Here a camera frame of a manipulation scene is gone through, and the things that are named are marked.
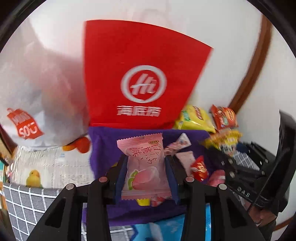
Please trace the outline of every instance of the white circular logo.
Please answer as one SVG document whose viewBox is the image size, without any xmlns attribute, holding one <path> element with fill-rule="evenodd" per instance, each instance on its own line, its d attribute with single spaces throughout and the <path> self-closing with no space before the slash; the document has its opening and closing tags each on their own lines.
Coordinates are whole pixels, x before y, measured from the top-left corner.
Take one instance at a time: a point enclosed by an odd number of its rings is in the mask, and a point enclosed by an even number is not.
<svg viewBox="0 0 296 241">
<path fill-rule="evenodd" d="M 131 87 L 129 86 L 130 79 L 136 73 L 142 70 L 150 70 L 157 75 L 159 80 L 159 87 L 156 91 L 154 91 L 156 80 L 154 80 L 153 77 L 148 76 L 148 74 L 142 74 L 138 78 L 136 84 L 132 85 Z M 151 65 L 139 65 L 139 66 L 133 67 L 132 69 L 126 72 L 126 74 L 123 76 L 121 80 L 120 87 L 123 95 L 127 99 L 136 103 L 149 103 L 157 100 L 159 97 L 162 96 L 166 88 L 166 83 L 167 83 L 167 80 L 166 80 L 165 74 L 159 68 L 156 68 Z M 146 100 L 143 100 L 143 99 L 138 99 L 134 96 L 139 93 L 140 94 L 153 93 L 154 95 L 152 95 L 150 98 Z"/>
</svg>

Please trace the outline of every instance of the black mechanical device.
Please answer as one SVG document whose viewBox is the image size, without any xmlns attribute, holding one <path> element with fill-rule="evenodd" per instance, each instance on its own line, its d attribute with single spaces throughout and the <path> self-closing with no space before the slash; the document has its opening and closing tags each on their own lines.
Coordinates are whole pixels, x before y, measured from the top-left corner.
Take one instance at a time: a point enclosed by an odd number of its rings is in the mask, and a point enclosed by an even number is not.
<svg viewBox="0 0 296 241">
<path fill-rule="evenodd" d="M 27 241 L 81 240 L 83 203 L 87 202 L 87 240 L 111 241 L 106 205 L 116 203 L 126 176 L 128 157 L 122 155 L 105 177 L 89 185 L 68 184 L 43 214 Z M 248 213 L 225 184 L 217 188 L 188 177 L 176 157 L 165 158 L 172 197 L 187 205 L 182 241 L 205 240 L 205 205 L 211 207 L 211 240 L 263 241 L 264 238 Z"/>
<path fill-rule="evenodd" d="M 239 143 L 238 150 L 246 153 L 259 167 L 253 170 L 238 166 L 235 159 L 210 148 L 208 154 L 216 168 L 224 169 L 225 184 L 251 205 L 268 209 L 276 216 L 288 204 L 289 185 L 296 169 L 296 122 L 280 111 L 279 145 L 276 156 L 252 142 Z"/>
</svg>

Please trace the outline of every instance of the yellow candy wrapper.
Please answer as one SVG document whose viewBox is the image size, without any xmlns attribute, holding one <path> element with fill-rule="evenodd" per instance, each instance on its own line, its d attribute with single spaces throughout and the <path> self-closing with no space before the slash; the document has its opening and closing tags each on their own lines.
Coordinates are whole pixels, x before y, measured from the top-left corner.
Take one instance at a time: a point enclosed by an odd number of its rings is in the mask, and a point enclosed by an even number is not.
<svg viewBox="0 0 296 241">
<path fill-rule="evenodd" d="M 211 135 L 204 140 L 202 144 L 206 148 L 214 146 L 225 154 L 233 156 L 240 137 L 242 137 L 242 133 L 238 130 L 225 129 L 219 133 Z"/>
<path fill-rule="evenodd" d="M 205 130 L 216 133 L 207 112 L 193 105 L 185 106 L 180 117 L 175 121 L 174 128 L 179 130 Z"/>
</svg>

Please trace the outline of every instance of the round metal pin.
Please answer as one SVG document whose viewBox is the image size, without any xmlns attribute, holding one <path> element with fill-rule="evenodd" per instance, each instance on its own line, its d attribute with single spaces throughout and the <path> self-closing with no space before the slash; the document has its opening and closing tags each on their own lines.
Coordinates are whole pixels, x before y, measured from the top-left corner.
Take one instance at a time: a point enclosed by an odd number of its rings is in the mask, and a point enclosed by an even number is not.
<svg viewBox="0 0 296 241">
<path fill-rule="evenodd" d="M 185 180 L 186 180 L 187 182 L 191 183 L 191 182 L 193 182 L 193 181 L 194 181 L 194 178 L 193 178 L 193 177 L 190 177 L 190 176 L 188 176 L 188 177 L 186 177 L 186 178 L 185 178 Z"/>
<path fill-rule="evenodd" d="M 69 183 L 67 186 L 66 186 L 66 189 L 67 190 L 71 190 L 74 188 L 74 184 L 73 183 Z"/>
<path fill-rule="evenodd" d="M 227 186 L 225 184 L 221 183 L 221 184 L 219 184 L 219 188 L 221 190 L 226 190 L 227 189 Z"/>
<path fill-rule="evenodd" d="M 100 178 L 99 178 L 99 182 L 100 182 L 100 183 L 104 183 L 104 182 L 106 182 L 107 180 L 108 180 L 107 177 L 100 177 Z"/>
</svg>

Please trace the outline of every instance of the yellow bird toy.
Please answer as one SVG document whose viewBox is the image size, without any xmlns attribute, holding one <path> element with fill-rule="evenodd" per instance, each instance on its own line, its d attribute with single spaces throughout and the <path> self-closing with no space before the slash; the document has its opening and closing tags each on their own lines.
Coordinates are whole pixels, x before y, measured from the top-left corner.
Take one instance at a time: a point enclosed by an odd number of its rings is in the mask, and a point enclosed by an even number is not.
<svg viewBox="0 0 296 241">
<path fill-rule="evenodd" d="M 43 188 L 41 185 L 40 174 L 37 170 L 32 170 L 26 180 L 26 186 L 32 188 Z"/>
</svg>

